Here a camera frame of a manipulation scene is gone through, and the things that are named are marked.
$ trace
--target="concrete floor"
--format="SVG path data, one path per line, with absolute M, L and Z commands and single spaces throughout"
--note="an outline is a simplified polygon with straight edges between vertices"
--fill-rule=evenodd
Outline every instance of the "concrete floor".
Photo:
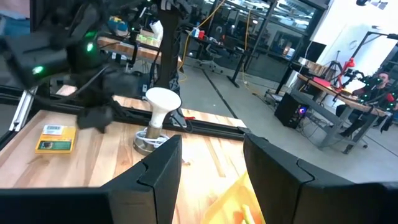
M 398 128 L 396 126 L 383 134 L 377 130 L 370 130 L 369 137 L 365 137 L 369 145 L 367 149 L 359 146 L 354 148 L 349 155 L 344 155 L 341 152 L 345 145 L 338 142 L 321 151 L 314 144 L 319 144 L 325 137 L 323 131 L 314 132 L 314 125 L 309 124 L 304 129 L 305 135 L 310 136 L 307 139 L 302 133 L 284 127 L 275 118 L 273 108 L 252 95 L 241 80 L 238 80 L 240 88 L 236 88 L 229 82 L 225 75 L 232 75 L 233 71 L 225 69 L 222 74 L 213 73 L 206 68 L 204 70 L 195 68 L 195 62 L 189 59 L 184 69 L 186 79 L 184 76 L 180 78 L 185 79 L 181 82 L 183 108 L 229 117 L 232 117 L 234 113 L 254 134 L 265 137 L 293 155 L 353 182 L 398 180 L 398 148 L 395 140 Z M 206 75 L 214 83 L 216 90 Z M 250 88 L 262 95 L 267 89 L 277 86 L 277 83 L 258 77 L 247 76 L 246 80 L 257 83 L 258 85 L 252 84 Z M 15 107 L 0 105 L 0 110 L 2 111 L 0 134 L 2 134 L 10 125 Z

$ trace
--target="green led light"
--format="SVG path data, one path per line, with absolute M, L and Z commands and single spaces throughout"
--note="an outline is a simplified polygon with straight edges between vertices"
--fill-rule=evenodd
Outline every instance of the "green led light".
M 43 72 L 43 70 L 44 70 L 43 66 L 37 66 L 32 69 L 32 73 L 33 73 L 33 75 L 36 75 L 36 74 Z
M 88 43 L 87 44 L 87 51 L 91 52 L 94 49 L 94 44 L 93 43 Z
M 88 32 L 85 37 L 94 37 L 97 33 L 95 31 Z

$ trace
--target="white wall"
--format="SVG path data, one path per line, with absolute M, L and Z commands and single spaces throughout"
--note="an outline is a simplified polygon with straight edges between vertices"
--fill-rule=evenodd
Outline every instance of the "white wall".
M 390 1 L 385 10 L 380 10 L 373 6 L 357 6 L 355 1 L 334 0 L 312 36 L 313 41 L 326 44 L 317 63 L 325 65 L 335 60 L 337 51 L 340 50 L 338 61 L 344 65 L 352 56 L 367 31 L 384 34 L 398 33 L 396 18 L 398 18 L 397 1 Z M 372 26 L 381 26 L 383 29 L 372 29 Z M 396 43 L 396 40 L 380 37 L 362 46 L 357 56 L 355 56 L 356 66 L 354 69 L 372 75 L 377 71 Z M 362 86 L 363 83 L 361 82 L 352 82 L 347 88 L 355 90 Z M 333 104 L 331 98 L 327 98 L 326 103 L 329 105 Z

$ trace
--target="desk leg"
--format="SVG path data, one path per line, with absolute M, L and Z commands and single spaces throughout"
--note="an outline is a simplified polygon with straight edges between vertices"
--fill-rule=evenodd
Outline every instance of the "desk leg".
M 279 83 L 278 88 L 276 89 L 276 92 L 275 92 L 276 95 L 279 94 L 279 92 L 282 89 L 283 85 L 286 84 L 287 80 L 290 78 L 290 74 L 292 74 L 292 71 L 293 71 L 293 68 L 289 64 L 284 76 L 282 77 L 282 80 Z
M 329 131 L 329 133 L 326 134 L 326 137 L 323 139 L 319 147 L 320 149 L 330 146 L 331 140 L 333 140 L 335 136 L 339 134 L 338 131 L 340 130 L 344 122 L 348 119 L 348 116 L 353 112 L 353 110 L 354 109 L 350 108 L 349 106 L 346 107 L 343 114 L 340 116 L 340 123 L 335 124 L 333 128 Z
M 121 54 L 116 54 L 116 57 L 115 57 L 114 61 L 116 63 L 120 64 L 121 60 L 122 60 L 122 55 Z
M 234 76 L 233 76 L 232 78 L 229 77 L 229 76 L 227 76 L 227 78 L 231 81 L 231 83 L 232 83 L 236 88 L 239 88 L 239 85 L 236 83 L 236 77 L 238 76 L 238 73 L 239 73 L 239 71 L 240 71 L 240 69 L 241 69 L 241 67 L 242 67 L 243 61 L 244 61 L 244 54 L 242 54 L 241 59 L 239 60 L 238 66 L 237 66 L 236 69 L 235 69 Z
M 373 123 L 377 120 L 378 116 L 370 114 L 368 115 L 368 120 L 366 121 L 365 125 L 359 130 L 359 132 L 354 136 L 353 141 L 355 144 L 350 144 L 344 150 L 344 154 L 348 154 L 351 150 L 362 140 L 363 136 L 369 131 Z

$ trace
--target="monitor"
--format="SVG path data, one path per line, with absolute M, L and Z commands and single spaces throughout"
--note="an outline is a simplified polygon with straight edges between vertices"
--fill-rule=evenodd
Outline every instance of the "monitor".
M 317 62 L 326 45 L 313 41 L 307 51 L 307 47 L 309 44 L 311 44 L 311 42 L 308 42 L 307 45 L 301 46 L 297 58 L 305 58 L 305 53 L 307 53 L 307 60 L 310 60 L 311 62 Z

